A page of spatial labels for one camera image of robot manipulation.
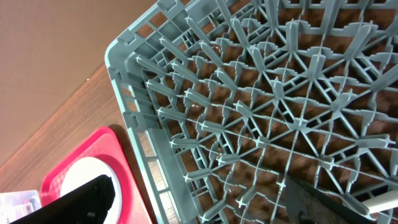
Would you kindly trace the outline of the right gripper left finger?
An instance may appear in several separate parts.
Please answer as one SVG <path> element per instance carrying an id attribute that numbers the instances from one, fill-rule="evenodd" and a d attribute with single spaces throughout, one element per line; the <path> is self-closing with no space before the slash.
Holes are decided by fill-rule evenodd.
<path id="1" fill-rule="evenodd" d="M 103 224 L 115 196 L 112 178 L 99 175 L 12 224 Z"/>

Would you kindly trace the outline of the yellow plastic cup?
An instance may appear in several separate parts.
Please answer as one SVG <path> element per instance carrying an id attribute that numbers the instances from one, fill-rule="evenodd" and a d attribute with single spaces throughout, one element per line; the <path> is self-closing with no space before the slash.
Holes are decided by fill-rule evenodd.
<path id="1" fill-rule="evenodd" d="M 362 201 L 369 213 L 377 213 L 390 210 L 398 206 L 398 191 L 390 190 L 373 198 Z"/>

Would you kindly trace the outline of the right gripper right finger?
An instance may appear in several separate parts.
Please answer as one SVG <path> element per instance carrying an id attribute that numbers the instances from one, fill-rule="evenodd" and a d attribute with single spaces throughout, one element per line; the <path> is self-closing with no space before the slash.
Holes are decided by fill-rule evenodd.
<path id="1" fill-rule="evenodd" d="M 372 220 L 337 203 L 306 182 L 288 176 L 285 180 L 285 207 L 291 223 L 356 224 Z"/>

